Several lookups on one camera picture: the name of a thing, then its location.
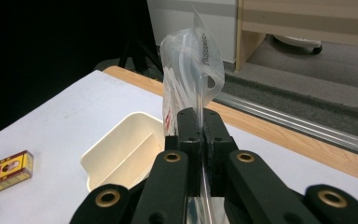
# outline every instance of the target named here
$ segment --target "brass ring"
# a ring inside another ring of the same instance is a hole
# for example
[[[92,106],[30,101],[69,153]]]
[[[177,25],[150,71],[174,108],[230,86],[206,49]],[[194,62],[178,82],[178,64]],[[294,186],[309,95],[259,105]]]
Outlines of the brass ring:
[[[246,153],[246,152],[242,152],[242,153],[239,153],[237,155],[237,159],[239,161],[244,161],[244,162],[252,162],[255,160],[255,157],[252,156],[251,154],[249,153]]]
[[[331,195],[333,197],[337,198],[337,201],[333,201],[329,199],[327,196]],[[336,208],[344,208],[348,206],[347,200],[345,200],[344,197],[342,197],[340,194],[335,193],[334,191],[330,189],[322,189],[318,192],[319,199],[322,200],[322,202],[327,203],[330,206],[336,207]]]
[[[164,156],[165,161],[176,162],[181,159],[181,156],[177,153],[171,152]]]
[[[103,197],[112,194],[113,198],[111,200],[106,200]],[[95,203],[100,207],[109,207],[114,205],[120,200],[120,193],[116,189],[106,189],[100,192],[95,198]]]

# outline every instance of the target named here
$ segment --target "yellow package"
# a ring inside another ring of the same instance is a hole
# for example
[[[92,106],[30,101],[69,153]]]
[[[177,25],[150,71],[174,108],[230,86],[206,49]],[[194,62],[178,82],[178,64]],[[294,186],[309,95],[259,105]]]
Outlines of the yellow package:
[[[34,156],[24,150],[0,161],[0,191],[32,177]]]

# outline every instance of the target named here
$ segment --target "white wall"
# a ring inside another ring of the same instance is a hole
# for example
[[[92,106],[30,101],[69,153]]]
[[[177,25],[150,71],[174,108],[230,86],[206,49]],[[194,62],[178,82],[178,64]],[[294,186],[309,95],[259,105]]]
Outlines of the white wall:
[[[147,0],[156,44],[171,32],[189,28],[194,10],[210,30],[223,61],[235,62],[237,0]]]

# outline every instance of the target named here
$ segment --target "gray floor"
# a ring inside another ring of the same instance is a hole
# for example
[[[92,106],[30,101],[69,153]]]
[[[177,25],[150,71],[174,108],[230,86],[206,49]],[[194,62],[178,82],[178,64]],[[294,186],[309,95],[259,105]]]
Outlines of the gray floor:
[[[318,55],[272,40],[262,45],[234,77],[328,102],[358,108],[358,47],[322,43]]]
[[[358,136],[358,48],[323,47],[312,55],[268,35],[240,71],[226,66],[222,92]]]

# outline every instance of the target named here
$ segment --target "white tabletop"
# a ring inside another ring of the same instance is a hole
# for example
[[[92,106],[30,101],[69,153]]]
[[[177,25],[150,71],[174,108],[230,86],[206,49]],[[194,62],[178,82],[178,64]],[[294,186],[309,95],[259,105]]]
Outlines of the white tabletop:
[[[80,157],[132,112],[162,118],[162,98],[95,71],[0,132],[0,160],[28,149],[34,175],[0,191],[1,223],[68,223],[88,195]],[[358,178],[227,126],[241,149],[260,155],[285,184],[304,193],[327,184],[358,199]]]

